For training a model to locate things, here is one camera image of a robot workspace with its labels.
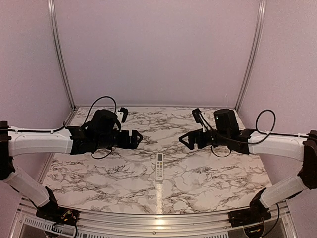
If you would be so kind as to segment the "white remote control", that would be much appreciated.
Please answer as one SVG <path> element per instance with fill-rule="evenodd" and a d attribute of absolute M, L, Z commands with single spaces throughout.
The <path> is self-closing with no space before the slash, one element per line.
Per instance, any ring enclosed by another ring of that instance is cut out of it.
<path fill-rule="evenodd" d="M 164 154 L 156 153 L 155 180 L 162 182 L 164 178 Z"/>

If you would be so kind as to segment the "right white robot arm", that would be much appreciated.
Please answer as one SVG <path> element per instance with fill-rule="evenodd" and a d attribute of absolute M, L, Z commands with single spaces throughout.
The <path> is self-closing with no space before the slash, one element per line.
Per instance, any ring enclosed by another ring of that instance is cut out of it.
<path fill-rule="evenodd" d="M 301 161 L 302 167 L 296 175 L 261 190 L 250 202 L 245 217 L 256 222 L 272 205 L 291 198 L 306 189 L 317 187 L 317 132 L 308 134 L 283 134 L 272 131 L 261 132 L 258 128 L 240 130 L 235 112 L 220 109 L 214 112 L 216 127 L 213 128 L 200 109 L 192 111 L 201 129 L 190 131 L 179 137 L 179 142 L 188 149 L 210 146 L 226 146 L 240 154 L 275 155 Z"/>

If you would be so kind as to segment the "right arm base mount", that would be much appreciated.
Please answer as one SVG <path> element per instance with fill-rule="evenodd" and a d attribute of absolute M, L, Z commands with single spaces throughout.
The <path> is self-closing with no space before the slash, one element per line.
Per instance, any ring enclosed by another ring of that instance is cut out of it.
<path fill-rule="evenodd" d="M 260 190 L 249 203 L 249 208 L 231 211 L 228 213 L 229 222 L 232 227 L 250 225 L 271 219 L 271 213 L 260 202 L 260 197 L 265 188 Z"/>

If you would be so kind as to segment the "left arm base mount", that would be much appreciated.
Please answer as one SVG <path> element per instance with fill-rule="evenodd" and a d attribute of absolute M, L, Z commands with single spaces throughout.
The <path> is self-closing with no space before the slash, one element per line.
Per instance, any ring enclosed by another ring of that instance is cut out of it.
<path fill-rule="evenodd" d="M 36 212 L 36 216 L 52 221 L 55 224 L 75 226 L 79 217 L 79 211 L 65 207 L 39 208 Z"/>

